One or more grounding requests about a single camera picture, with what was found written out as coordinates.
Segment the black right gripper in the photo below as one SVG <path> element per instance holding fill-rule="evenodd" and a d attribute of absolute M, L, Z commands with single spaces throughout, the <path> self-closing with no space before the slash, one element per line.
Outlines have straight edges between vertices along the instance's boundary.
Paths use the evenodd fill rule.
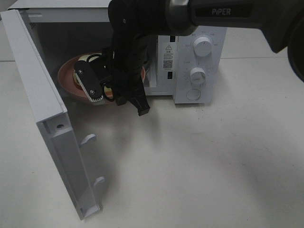
<path fill-rule="evenodd" d="M 111 52 L 116 57 L 132 60 L 144 58 L 152 35 L 165 34 L 167 25 L 165 11 L 166 0 L 112 0 L 108 6 L 108 16 L 114 33 L 111 42 Z M 117 96 L 118 106 L 126 104 L 126 98 Z M 143 83 L 131 90 L 129 102 L 132 103 L 139 116 L 149 112 Z"/>

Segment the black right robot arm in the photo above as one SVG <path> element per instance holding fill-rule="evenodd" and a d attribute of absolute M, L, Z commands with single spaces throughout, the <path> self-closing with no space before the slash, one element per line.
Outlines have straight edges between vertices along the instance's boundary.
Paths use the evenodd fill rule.
<path fill-rule="evenodd" d="M 286 48 L 294 73 L 304 77 L 304 3 L 301 0 L 113 0 L 109 67 L 117 105 L 149 112 L 141 70 L 152 35 L 188 36 L 198 26 L 262 31 L 275 53 Z"/>

